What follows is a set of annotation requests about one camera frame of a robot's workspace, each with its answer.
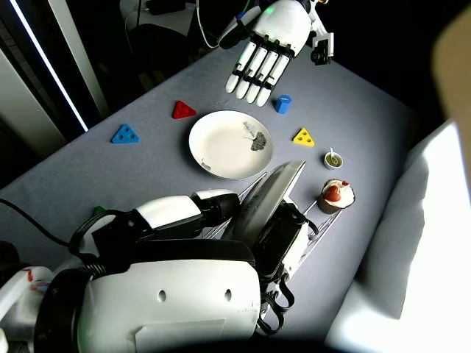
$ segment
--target strawberry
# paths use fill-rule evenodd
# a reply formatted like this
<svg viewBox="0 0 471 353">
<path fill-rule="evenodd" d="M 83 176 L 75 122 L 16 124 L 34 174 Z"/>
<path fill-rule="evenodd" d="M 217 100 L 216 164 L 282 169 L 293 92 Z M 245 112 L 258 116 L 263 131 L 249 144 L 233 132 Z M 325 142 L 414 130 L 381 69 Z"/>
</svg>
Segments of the strawberry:
<svg viewBox="0 0 471 353">
<path fill-rule="evenodd" d="M 340 195 L 338 194 L 339 188 L 335 185 L 331 186 L 324 192 L 324 199 L 330 202 L 337 202 L 340 200 Z"/>
</svg>

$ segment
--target blue triangle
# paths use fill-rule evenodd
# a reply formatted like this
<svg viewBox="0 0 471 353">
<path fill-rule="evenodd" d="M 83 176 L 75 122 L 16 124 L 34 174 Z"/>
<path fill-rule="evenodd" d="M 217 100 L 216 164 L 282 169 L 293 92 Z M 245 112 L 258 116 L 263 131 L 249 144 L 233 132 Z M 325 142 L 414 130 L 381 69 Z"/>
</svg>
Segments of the blue triangle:
<svg viewBox="0 0 471 353">
<path fill-rule="evenodd" d="M 139 136 L 131 129 L 128 124 L 123 124 L 114 138 L 113 143 L 136 143 L 139 142 Z"/>
</svg>

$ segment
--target round plate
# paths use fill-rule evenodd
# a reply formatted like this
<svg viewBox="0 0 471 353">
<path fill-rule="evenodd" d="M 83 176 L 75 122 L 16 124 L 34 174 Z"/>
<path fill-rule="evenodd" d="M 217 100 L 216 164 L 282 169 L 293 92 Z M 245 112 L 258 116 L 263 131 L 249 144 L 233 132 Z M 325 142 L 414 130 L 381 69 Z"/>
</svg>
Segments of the round plate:
<svg viewBox="0 0 471 353">
<path fill-rule="evenodd" d="M 190 132 L 194 159 L 208 172 L 225 179 L 260 173 L 273 154 L 272 136 L 250 115 L 222 110 L 208 114 Z"/>
</svg>

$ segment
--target small cup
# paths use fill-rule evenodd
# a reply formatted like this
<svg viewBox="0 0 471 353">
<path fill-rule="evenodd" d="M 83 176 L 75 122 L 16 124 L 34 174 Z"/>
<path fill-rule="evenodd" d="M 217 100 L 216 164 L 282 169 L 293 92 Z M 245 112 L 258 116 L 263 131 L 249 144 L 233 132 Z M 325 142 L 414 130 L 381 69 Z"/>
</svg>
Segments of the small cup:
<svg viewBox="0 0 471 353">
<path fill-rule="evenodd" d="M 339 161 L 339 165 L 332 165 L 328 162 L 330 160 L 330 152 L 327 152 L 324 156 L 324 164 L 327 169 L 339 169 L 344 165 L 344 160 L 342 159 L 341 155 L 338 153 L 333 153 L 333 156 Z"/>
</svg>

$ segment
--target blue block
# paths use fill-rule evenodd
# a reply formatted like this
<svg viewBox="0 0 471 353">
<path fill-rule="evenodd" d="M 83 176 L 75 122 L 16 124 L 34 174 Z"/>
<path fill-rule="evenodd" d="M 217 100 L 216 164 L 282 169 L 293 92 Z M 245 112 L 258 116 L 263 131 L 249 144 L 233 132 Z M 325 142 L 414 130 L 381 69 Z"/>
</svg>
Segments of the blue block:
<svg viewBox="0 0 471 353">
<path fill-rule="evenodd" d="M 133 130 L 128 124 L 123 124 L 116 135 L 113 137 L 111 140 L 113 143 L 136 143 L 139 142 L 139 136 Z"/>
<path fill-rule="evenodd" d="M 291 105 L 291 98 L 286 94 L 283 94 L 278 98 L 277 104 L 275 105 L 275 110 L 278 114 L 286 114 Z"/>
</svg>

